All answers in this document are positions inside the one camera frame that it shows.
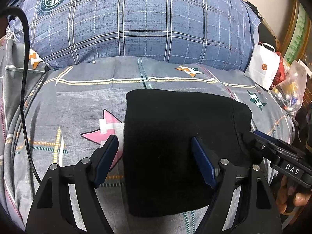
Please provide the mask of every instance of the folded black cloth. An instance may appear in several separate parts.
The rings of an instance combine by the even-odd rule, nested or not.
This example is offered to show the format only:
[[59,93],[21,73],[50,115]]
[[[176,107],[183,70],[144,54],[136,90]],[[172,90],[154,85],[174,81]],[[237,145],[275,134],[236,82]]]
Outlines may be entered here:
[[252,164],[240,136],[250,130],[247,105],[206,93],[148,89],[126,98],[123,162],[130,214],[164,216],[209,205],[214,191],[192,155],[193,136],[234,165]]

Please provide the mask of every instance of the metal screw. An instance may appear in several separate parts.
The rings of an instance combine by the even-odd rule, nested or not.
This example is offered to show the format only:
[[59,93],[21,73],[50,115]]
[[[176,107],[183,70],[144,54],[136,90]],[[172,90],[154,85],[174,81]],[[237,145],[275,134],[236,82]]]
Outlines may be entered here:
[[82,162],[83,164],[87,164],[87,163],[90,162],[90,158],[83,158],[83,159],[81,160],[81,162]]
[[228,165],[228,164],[229,164],[229,160],[227,160],[227,159],[221,159],[221,160],[220,160],[220,163],[223,164],[223,165]]
[[254,164],[254,165],[252,166],[252,168],[253,168],[255,171],[260,170],[260,167],[259,167],[258,165],[256,165],[256,164]]
[[55,170],[57,168],[57,164],[56,163],[53,163],[50,165],[50,169],[51,170]]

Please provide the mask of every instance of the white paper bag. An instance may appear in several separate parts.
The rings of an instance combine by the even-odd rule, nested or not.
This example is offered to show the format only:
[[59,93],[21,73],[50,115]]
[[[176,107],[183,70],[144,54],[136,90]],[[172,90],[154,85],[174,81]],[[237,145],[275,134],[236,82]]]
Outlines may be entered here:
[[[264,45],[271,47],[274,52],[266,49]],[[264,89],[269,90],[279,65],[280,56],[275,53],[273,46],[267,43],[263,43],[262,46],[257,44],[244,75],[250,77]]]

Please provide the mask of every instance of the pink star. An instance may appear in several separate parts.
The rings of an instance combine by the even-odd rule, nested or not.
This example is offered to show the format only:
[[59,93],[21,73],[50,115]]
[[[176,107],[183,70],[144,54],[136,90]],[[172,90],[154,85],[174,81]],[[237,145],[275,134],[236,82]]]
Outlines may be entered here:
[[103,111],[103,119],[99,120],[100,129],[88,133],[82,133],[81,136],[101,146],[111,134],[118,137],[119,147],[110,170],[117,164],[122,157],[124,146],[124,122],[119,121],[109,111]]

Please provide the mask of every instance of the red plastic bag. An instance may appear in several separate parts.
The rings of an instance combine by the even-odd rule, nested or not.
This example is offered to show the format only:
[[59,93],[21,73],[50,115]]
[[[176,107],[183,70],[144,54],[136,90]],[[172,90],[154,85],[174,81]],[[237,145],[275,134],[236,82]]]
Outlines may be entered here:
[[280,54],[280,52],[276,52],[276,54],[278,54],[280,56],[280,65],[278,67],[277,73],[276,73],[274,80],[272,82],[272,85],[270,87],[270,90],[272,90],[274,86],[278,85],[279,83],[283,82],[286,79],[283,57]]

